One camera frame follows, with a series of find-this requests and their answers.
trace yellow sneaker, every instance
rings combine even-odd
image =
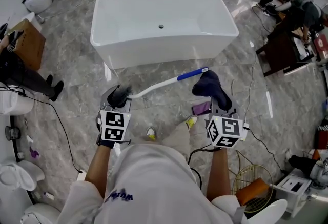
[[[148,127],[147,128],[147,137],[149,137],[151,140],[156,141],[156,130],[154,127]]]
[[[188,117],[188,119],[186,120],[186,124],[187,124],[189,131],[194,126],[194,124],[197,122],[197,120],[198,120],[198,115],[192,115],[192,116]]]

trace long-handled brush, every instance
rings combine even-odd
[[[156,88],[167,86],[169,84],[184,80],[186,78],[205,73],[208,70],[209,70],[208,67],[203,67],[203,68],[191,71],[189,73],[179,75],[177,77],[171,78],[169,80],[165,80],[158,84],[154,84],[154,85],[146,88],[142,92],[135,94],[135,95],[131,94],[131,86],[128,86],[128,87],[117,86],[116,89],[114,89],[114,91],[107,97],[107,102],[112,108],[121,108],[126,104],[127,99],[140,98],[143,95],[149,93],[150,91],[152,91]]]

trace tiled floor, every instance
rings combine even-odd
[[[95,117],[99,110],[100,97],[108,88],[117,83],[131,84],[137,92],[153,83],[203,66],[209,66],[218,74],[225,90],[229,93],[233,91],[240,105],[241,118],[245,117],[250,92],[247,121],[256,136],[265,141],[268,148],[276,154],[282,167],[287,148],[293,151],[311,148],[315,127],[322,118],[321,102],[325,98],[321,74],[317,72],[315,65],[309,65],[288,76],[278,73],[263,77],[259,62],[255,63],[255,50],[261,47],[262,36],[267,33],[251,9],[258,1],[224,0],[239,29],[239,36],[215,59],[120,69],[116,70],[118,77],[113,75],[113,80],[107,82],[103,62],[89,42],[95,0],[54,0],[51,7],[42,13],[44,17],[50,18],[43,24],[42,33],[47,41],[40,73],[44,77],[54,74],[55,83],[60,79],[65,83],[54,106],[68,133],[76,165],[87,170],[96,150],[98,131]],[[259,10],[257,13],[265,26],[272,29],[274,21]],[[254,82],[250,87],[252,74]],[[205,100],[191,93],[197,80],[197,77],[190,78],[157,89],[134,101],[127,137],[137,139],[145,133],[149,125],[156,127],[159,138],[166,137],[191,114],[191,107],[195,103]],[[266,91],[271,95],[273,118],[269,114]],[[36,94],[36,97],[46,100],[40,94]],[[23,126],[24,118],[28,121],[28,129]],[[45,180],[38,183],[36,192],[42,195],[48,191],[55,196],[54,201],[44,196],[37,200],[61,209],[70,184],[77,178],[77,172],[72,166],[67,141],[54,111],[50,106],[35,103],[30,113],[17,117],[16,121],[23,135],[19,149],[28,160],[39,165],[46,175]],[[26,134],[34,139],[32,148],[40,153],[38,159],[29,155]],[[192,134],[192,150],[209,142],[203,119],[196,124]],[[271,155],[253,136],[248,135],[247,140],[240,142],[236,149],[252,162],[267,167],[275,180],[280,177]],[[112,152],[111,166],[115,156],[115,152]],[[203,190],[207,186],[211,157],[211,153],[197,153],[191,161],[191,166],[202,175]],[[238,159],[234,150],[229,150],[229,163],[230,168],[236,172]]]

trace white freestanding bathtub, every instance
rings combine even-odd
[[[214,58],[237,36],[223,0],[96,0],[90,41],[116,69]]]

